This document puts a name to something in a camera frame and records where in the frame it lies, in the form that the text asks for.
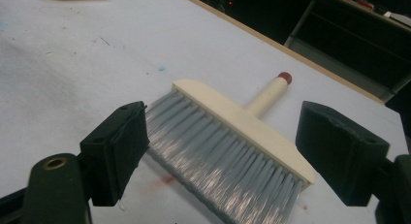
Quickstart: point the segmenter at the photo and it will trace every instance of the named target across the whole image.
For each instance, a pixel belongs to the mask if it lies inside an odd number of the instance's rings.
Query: brush handle
[[[272,104],[281,97],[291,83],[291,75],[282,72],[272,80],[245,108],[245,110],[257,118],[260,118]]]

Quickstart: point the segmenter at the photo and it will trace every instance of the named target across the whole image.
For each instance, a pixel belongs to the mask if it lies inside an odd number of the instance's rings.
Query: bristle
[[[147,109],[148,153],[227,223],[286,223],[302,181],[172,91]]]

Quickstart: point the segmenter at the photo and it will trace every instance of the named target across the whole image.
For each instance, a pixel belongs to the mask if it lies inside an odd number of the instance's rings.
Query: white table
[[[0,0],[0,197],[31,167],[79,142],[124,104],[153,102],[173,80],[209,83],[245,105],[271,78],[294,81],[264,117],[294,141],[300,105],[330,106],[406,153],[399,115],[188,0]],[[121,204],[95,223],[218,223],[145,156]],[[377,204],[347,208],[324,180],[303,191],[290,223],[374,223]]]

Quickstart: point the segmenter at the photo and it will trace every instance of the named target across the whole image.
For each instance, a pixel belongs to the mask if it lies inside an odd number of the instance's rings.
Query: black clamp jaw
[[[296,146],[346,206],[365,207],[374,194],[380,201],[378,224],[411,224],[411,155],[391,162],[386,141],[345,115],[307,101]]]
[[[0,199],[0,223],[92,223],[88,206],[112,207],[148,149],[145,106],[118,108],[81,143],[32,169],[27,188]]]

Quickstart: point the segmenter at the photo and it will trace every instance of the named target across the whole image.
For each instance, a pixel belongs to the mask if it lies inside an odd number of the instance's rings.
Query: hand brush
[[[178,80],[147,108],[148,153],[226,223],[285,223],[314,171],[260,117],[291,82],[281,73],[244,110]]]

